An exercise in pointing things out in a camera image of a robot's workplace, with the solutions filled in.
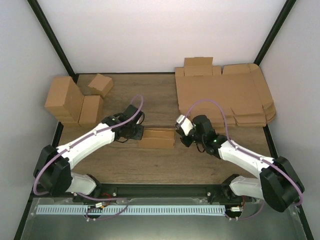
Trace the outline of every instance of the flattened cardboard box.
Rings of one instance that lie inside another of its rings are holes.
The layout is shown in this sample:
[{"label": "flattened cardboard box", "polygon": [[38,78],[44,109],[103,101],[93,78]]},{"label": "flattened cardboard box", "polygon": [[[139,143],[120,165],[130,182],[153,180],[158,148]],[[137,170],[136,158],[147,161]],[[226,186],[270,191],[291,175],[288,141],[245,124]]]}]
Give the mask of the flattened cardboard box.
[{"label": "flattened cardboard box", "polygon": [[55,77],[44,107],[60,122],[77,122],[84,95],[70,76]]},{"label": "flattened cardboard box", "polygon": [[145,128],[138,146],[144,149],[173,149],[175,135],[173,128]]},{"label": "flattened cardboard box", "polygon": [[[185,58],[176,67],[179,110],[201,99],[211,99],[223,109],[228,126],[265,126],[275,118],[276,108],[261,69],[256,64],[212,66],[213,57]],[[195,106],[190,117],[206,115],[214,128],[224,126],[220,110],[211,102]]]},{"label": "flattened cardboard box", "polygon": [[111,77],[103,76],[102,74],[97,74],[88,84],[90,91],[93,95],[100,95],[104,98],[108,92],[113,88],[114,81]]},{"label": "flattened cardboard box", "polygon": [[103,118],[104,100],[99,95],[84,96],[79,118],[81,127],[94,128]]}]

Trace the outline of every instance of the wooden table surface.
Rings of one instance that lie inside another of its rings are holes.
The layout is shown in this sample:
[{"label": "wooden table surface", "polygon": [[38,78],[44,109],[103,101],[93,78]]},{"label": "wooden table surface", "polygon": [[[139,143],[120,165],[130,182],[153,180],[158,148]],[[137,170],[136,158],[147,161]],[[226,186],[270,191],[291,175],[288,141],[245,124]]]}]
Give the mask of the wooden table surface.
[{"label": "wooden table surface", "polygon": [[[84,95],[93,74],[81,74],[77,85]],[[107,74],[114,87],[104,99],[104,116],[124,111],[131,99],[141,94],[142,107],[148,127],[173,128],[179,114],[174,74]],[[139,99],[134,102],[139,106]],[[90,128],[64,127],[60,145],[80,137]],[[270,156],[262,127],[234,127],[230,137],[241,146]],[[73,170],[91,174],[101,183],[126,184],[220,184],[232,174],[251,177],[242,168],[206,153],[198,152],[195,145],[185,147],[176,135],[174,149],[138,148],[135,140],[113,142],[101,147],[83,159]]]}]

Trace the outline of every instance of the white wall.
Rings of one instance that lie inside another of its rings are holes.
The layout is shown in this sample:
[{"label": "white wall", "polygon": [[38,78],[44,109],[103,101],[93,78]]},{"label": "white wall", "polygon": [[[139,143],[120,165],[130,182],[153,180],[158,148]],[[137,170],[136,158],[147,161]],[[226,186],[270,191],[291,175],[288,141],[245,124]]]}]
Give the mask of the white wall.
[{"label": "white wall", "polygon": [[285,0],[39,0],[76,73],[251,63]]},{"label": "white wall", "polygon": [[262,62],[277,108],[270,131],[304,184],[303,208],[320,239],[320,1],[297,1]]},{"label": "white wall", "polygon": [[11,240],[57,126],[43,107],[51,79],[67,73],[27,1],[0,9],[0,238]]}]

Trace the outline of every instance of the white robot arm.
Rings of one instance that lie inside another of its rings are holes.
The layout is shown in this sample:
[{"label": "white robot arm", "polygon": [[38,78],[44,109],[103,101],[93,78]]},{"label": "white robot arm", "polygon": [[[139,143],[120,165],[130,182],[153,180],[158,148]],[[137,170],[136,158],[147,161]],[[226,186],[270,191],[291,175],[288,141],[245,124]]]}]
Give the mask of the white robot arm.
[{"label": "white robot arm", "polygon": [[197,146],[201,144],[206,153],[236,164],[256,177],[247,178],[235,174],[229,177],[227,179],[229,191],[226,192],[228,198],[249,196],[263,199],[276,211],[283,212],[299,199],[299,193],[283,175],[270,165],[284,171],[298,186],[300,192],[304,191],[304,186],[286,158],[274,159],[257,154],[224,135],[216,134],[210,120],[205,115],[196,116],[192,122],[184,115],[180,115],[176,120],[176,127],[186,147],[192,143],[196,143]]},{"label": "white robot arm", "polygon": [[145,114],[142,111],[138,111],[136,107],[129,105],[123,113],[106,117],[94,129],[72,142],[57,148],[51,145],[44,147],[35,167],[34,177],[38,176],[54,156],[60,155],[42,173],[39,183],[54,197],[65,192],[92,194],[99,182],[89,174],[81,175],[71,172],[71,170],[95,150],[113,141],[118,141],[121,137],[127,140],[141,140],[144,130],[141,123],[144,118]]}]

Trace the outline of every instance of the perforated metal strip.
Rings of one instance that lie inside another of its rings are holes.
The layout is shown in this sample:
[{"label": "perforated metal strip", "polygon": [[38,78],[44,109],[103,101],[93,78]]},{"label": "perforated metal strip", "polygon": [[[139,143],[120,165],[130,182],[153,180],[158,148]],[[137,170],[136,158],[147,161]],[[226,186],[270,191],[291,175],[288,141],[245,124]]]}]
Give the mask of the perforated metal strip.
[{"label": "perforated metal strip", "polygon": [[[103,210],[93,210],[89,215],[114,215],[124,209],[123,205],[109,205]],[[38,205],[37,215],[84,215],[88,211],[86,205]],[[142,205],[129,207],[121,215],[200,215],[224,216],[225,206],[218,205]]]}]

